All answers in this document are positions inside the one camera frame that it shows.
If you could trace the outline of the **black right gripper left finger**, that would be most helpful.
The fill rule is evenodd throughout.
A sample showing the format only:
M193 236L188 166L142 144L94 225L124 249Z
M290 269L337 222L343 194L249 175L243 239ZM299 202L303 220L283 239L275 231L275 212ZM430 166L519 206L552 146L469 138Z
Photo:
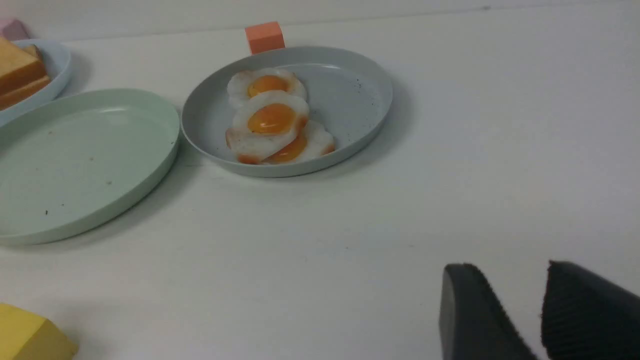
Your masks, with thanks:
M439 304L444 360L535 360L476 265L445 265Z

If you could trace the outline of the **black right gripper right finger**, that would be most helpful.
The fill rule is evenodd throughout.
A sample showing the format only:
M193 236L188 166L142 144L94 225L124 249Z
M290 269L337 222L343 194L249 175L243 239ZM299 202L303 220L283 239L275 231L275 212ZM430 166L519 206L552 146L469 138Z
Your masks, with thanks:
M640 298L581 265L551 260L541 342L551 360L637 360Z

